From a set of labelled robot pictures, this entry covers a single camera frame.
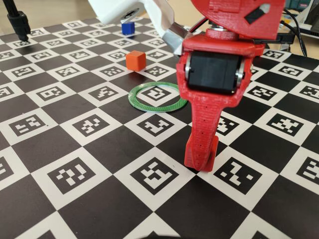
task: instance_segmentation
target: blue block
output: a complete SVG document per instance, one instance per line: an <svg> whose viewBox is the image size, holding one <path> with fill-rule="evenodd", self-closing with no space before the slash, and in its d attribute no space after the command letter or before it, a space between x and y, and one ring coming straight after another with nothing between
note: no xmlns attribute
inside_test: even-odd
<svg viewBox="0 0 319 239"><path fill-rule="evenodd" d="M122 34L131 35L135 33L135 22L127 22L122 24Z"/></svg>

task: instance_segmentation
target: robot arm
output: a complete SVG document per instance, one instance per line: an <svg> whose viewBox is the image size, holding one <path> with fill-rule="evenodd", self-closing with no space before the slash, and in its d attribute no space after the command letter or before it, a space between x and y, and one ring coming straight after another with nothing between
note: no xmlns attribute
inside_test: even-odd
<svg viewBox="0 0 319 239"><path fill-rule="evenodd" d="M181 55L187 31L174 22L174 11L166 0L89 0L99 20L104 24L125 23L144 10L159 36Z"/></svg>

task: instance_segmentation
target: checkerboard mat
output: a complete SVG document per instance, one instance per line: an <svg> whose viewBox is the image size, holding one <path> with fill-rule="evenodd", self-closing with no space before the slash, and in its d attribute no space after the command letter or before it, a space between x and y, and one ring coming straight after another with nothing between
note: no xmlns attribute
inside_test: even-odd
<svg viewBox="0 0 319 239"><path fill-rule="evenodd" d="M183 165L191 106L144 113L142 83L176 83L148 19L96 19L0 37L0 238L319 238L319 61L265 50L221 114L213 171ZM125 55L146 52L132 72ZM178 100L152 87L151 106Z"/></svg>

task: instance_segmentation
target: cable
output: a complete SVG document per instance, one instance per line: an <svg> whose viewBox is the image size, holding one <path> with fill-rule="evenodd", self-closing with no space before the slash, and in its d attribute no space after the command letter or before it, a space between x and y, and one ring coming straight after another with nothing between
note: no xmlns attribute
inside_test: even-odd
<svg viewBox="0 0 319 239"><path fill-rule="evenodd" d="M305 49L305 48L306 48L305 43L304 43L304 41L303 41L302 38L299 39L299 35L297 34L296 30L295 30L292 26L290 26L289 24L287 24L287 23L284 22L284 21L281 21L280 23L281 23L282 25L286 26L287 28L289 28L289 29L297 36L299 42L301 42L301 45L300 45L301 49L302 49L302 48Z"/></svg>
<svg viewBox="0 0 319 239"><path fill-rule="evenodd" d="M201 26L203 26L203 24L205 22L208 21L208 18L203 17L198 23L196 23L188 32L193 33L195 32L197 29L199 29Z"/></svg>
<svg viewBox="0 0 319 239"><path fill-rule="evenodd" d="M300 27L299 27L299 23L298 23L298 21L297 21L297 19L295 18L295 16L294 15L292 15L287 9L284 9L284 12L286 13L286 14L288 14L293 20L294 20L294 22L295 22L295 24L296 24L296 26L297 26L297 33L296 33L296 36L298 37L298 39L299 39L299 44L300 44L300 48L301 48L301 51L303 52L303 55L304 56L308 56L307 55L307 49L306 49L306 46L305 46L305 43L304 43L304 41L303 41L303 39L302 39L302 37L301 37L301 32L300 32Z"/></svg>

